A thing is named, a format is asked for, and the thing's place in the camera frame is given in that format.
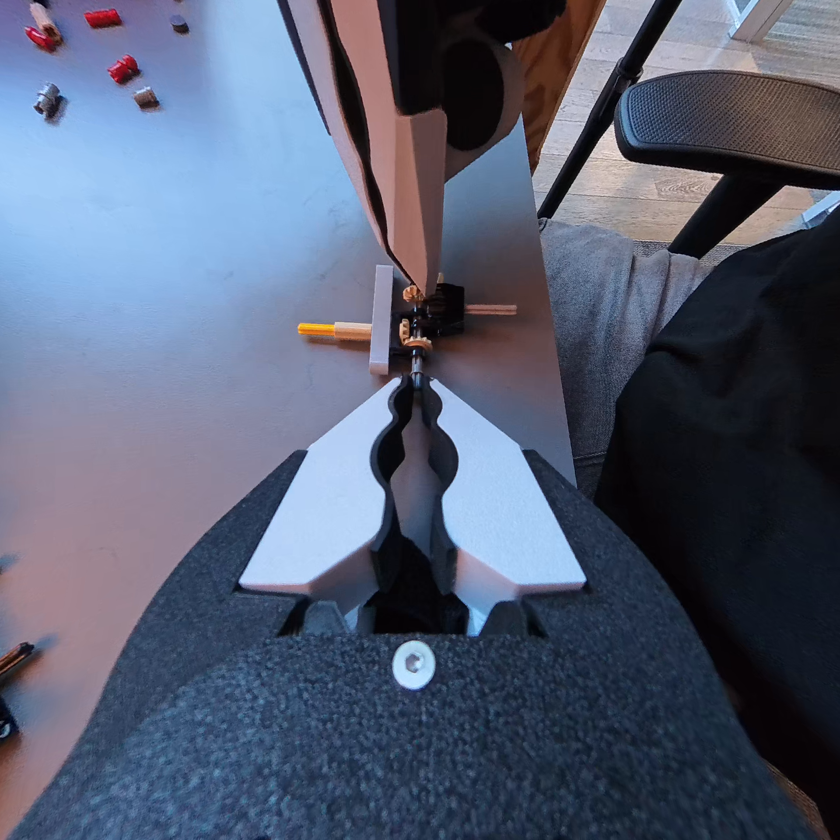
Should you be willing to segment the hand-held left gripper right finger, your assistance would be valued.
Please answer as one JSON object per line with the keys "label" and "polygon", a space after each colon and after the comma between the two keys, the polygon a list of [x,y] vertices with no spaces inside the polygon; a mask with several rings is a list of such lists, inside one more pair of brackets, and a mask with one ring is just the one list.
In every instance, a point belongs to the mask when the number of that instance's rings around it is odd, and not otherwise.
{"label": "hand-held left gripper right finger", "polygon": [[501,603],[586,585],[520,445],[440,381],[424,381],[434,500],[430,564],[437,588],[468,609],[478,635]]}

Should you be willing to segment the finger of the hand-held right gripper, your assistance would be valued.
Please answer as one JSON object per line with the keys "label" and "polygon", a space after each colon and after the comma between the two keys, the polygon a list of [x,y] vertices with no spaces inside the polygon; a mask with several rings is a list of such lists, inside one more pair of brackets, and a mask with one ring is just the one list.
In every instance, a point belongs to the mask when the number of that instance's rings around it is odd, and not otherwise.
{"label": "finger of the hand-held right gripper", "polygon": [[361,95],[342,53],[331,15],[323,15],[321,2],[289,1],[279,2],[278,6],[325,130],[360,198],[378,244],[391,262],[398,266],[387,241],[382,198],[373,180],[370,151],[364,149],[360,153],[351,131],[354,123],[345,118],[343,105],[348,99],[351,117],[361,117],[361,140],[366,143],[368,138]]}
{"label": "finger of the hand-held right gripper", "polygon": [[447,118],[432,2],[341,2],[353,129],[379,241],[424,297],[437,283]]}

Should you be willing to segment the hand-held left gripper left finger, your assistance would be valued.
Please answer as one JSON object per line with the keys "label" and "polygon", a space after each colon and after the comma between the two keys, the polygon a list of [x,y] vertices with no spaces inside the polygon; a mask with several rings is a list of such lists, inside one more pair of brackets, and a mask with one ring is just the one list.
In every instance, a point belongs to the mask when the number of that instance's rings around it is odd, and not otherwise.
{"label": "hand-held left gripper left finger", "polygon": [[413,382],[392,380],[306,450],[241,589],[335,602],[346,614],[393,588],[403,535],[392,478],[413,402]]}

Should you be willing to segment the small lego gear assembly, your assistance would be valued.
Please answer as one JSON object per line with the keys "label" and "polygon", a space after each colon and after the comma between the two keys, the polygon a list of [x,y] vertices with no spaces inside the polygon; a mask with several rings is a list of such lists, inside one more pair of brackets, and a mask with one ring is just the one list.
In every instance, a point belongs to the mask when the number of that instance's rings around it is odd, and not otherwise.
{"label": "small lego gear assembly", "polygon": [[396,306],[395,284],[396,270],[378,266],[369,322],[301,322],[297,333],[308,340],[366,344],[372,375],[389,375],[393,359],[407,359],[409,376],[418,392],[423,388],[424,363],[435,340],[462,334],[468,316],[500,318],[518,314],[518,307],[513,304],[468,303],[465,289],[448,283],[442,272],[428,293],[408,283],[402,289],[403,308]]}

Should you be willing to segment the tan lego pin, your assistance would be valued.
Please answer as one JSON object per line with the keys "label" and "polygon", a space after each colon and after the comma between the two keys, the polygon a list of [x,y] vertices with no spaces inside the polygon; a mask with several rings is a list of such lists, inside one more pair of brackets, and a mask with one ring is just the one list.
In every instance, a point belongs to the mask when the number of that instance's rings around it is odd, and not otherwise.
{"label": "tan lego pin", "polygon": [[35,27],[40,28],[49,37],[55,40],[57,46],[63,43],[63,38],[56,23],[47,9],[41,2],[30,2],[29,11],[34,19]]}

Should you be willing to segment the white lego truck model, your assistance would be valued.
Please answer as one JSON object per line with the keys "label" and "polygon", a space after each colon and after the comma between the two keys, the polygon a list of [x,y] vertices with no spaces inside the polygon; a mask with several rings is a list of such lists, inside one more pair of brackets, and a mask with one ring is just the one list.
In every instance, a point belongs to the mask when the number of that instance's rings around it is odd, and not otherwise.
{"label": "white lego truck model", "polygon": [[[1,686],[23,663],[34,654],[36,648],[31,643],[21,643],[1,656]],[[5,699],[1,697],[1,745],[10,742],[18,733],[18,724]]]}

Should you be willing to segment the wooden panel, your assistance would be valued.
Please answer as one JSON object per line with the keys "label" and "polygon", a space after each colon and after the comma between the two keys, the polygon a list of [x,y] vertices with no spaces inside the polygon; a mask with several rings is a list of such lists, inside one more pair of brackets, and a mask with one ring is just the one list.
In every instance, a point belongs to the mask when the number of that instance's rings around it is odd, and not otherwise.
{"label": "wooden panel", "polygon": [[549,28],[511,45],[523,69],[521,118],[532,174],[605,4],[568,1],[563,14]]}

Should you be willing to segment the black tripod leg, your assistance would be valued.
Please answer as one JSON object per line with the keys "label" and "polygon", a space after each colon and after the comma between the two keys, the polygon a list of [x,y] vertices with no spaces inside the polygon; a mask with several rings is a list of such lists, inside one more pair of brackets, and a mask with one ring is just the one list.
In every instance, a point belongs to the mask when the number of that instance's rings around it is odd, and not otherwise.
{"label": "black tripod leg", "polygon": [[645,61],[680,5],[680,1],[655,1],[653,3],[626,54],[616,63],[581,135],[543,199],[537,212],[538,218],[554,216],[596,145],[613,124],[616,106],[622,95],[642,76]]}

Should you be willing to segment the black office chair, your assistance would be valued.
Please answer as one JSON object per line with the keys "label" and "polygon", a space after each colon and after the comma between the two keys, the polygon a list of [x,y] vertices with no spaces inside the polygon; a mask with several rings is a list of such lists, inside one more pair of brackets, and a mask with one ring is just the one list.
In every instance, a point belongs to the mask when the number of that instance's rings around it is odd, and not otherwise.
{"label": "black office chair", "polygon": [[839,92],[809,80],[692,70],[627,89],[615,111],[623,157],[721,179],[668,250],[701,258],[786,186],[839,188]]}

